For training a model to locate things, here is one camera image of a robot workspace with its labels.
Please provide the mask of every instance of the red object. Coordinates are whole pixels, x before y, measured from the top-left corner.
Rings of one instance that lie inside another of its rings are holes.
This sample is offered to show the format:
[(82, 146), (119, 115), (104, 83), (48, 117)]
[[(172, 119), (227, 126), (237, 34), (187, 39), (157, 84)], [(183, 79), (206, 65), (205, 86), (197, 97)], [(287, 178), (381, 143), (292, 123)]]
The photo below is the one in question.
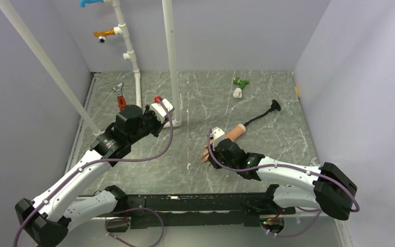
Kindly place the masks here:
[(127, 102), (125, 101), (125, 98), (123, 96), (117, 97), (117, 101), (119, 102), (119, 110), (123, 111), (123, 108), (127, 105)]
[(157, 96), (154, 98), (155, 103), (158, 103), (158, 100), (162, 101), (163, 99), (160, 96)]

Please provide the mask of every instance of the black hose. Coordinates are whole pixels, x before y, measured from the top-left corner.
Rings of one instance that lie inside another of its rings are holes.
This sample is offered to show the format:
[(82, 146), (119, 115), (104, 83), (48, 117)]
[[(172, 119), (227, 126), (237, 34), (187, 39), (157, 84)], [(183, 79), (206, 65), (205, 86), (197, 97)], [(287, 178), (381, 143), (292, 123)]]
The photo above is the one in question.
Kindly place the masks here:
[(259, 115), (258, 117), (252, 118), (251, 120), (245, 122), (243, 125), (246, 127), (246, 126), (248, 126), (251, 122), (253, 122), (253, 121), (257, 120), (257, 119), (260, 119), (260, 118), (264, 117), (264, 116), (267, 115), (269, 112), (272, 112), (272, 111), (274, 111), (274, 110), (276, 110), (276, 111), (281, 111), (281, 106), (279, 105), (279, 103), (278, 103), (276, 100), (272, 100), (272, 105), (271, 105), (270, 109), (268, 109), (265, 113)]

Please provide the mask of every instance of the green toy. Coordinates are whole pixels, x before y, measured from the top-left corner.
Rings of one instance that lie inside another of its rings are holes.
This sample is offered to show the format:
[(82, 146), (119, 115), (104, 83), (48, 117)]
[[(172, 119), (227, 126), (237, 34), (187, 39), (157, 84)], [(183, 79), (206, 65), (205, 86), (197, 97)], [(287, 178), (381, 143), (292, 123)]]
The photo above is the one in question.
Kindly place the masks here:
[(244, 88), (246, 85), (249, 84), (249, 81), (240, 80), (240, 77), (235, 77), (235, 78), (234, 78), (234, 84), (235, 84), (235, 85), (238, 85), (239, 88), (240, 88), (241, 90), (243, 90), (243, 88)]

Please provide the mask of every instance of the red handle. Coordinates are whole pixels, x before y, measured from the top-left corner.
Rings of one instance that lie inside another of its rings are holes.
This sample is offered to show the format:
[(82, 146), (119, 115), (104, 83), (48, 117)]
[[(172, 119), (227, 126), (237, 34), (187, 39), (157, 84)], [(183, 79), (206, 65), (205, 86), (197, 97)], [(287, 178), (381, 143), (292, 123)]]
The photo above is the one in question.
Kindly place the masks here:
[(125, 98), (123, 96), (117, 97), (117, 101), (119, 102), (119, 110), (123, 110), (125, 106), (127, 105), (127, 102), (125, 101)]

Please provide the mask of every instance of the blue faucet handle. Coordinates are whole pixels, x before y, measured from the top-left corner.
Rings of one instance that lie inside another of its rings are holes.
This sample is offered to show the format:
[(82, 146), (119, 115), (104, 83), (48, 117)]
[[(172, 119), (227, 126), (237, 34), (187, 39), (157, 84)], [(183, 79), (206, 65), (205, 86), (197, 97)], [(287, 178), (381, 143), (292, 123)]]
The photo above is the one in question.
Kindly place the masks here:
[(85, 8), (85, 4), (92, 4), (97, 2), (103, 3), (103, 0), (79, 0), (79, 6), (81, 6), (81, 8)]

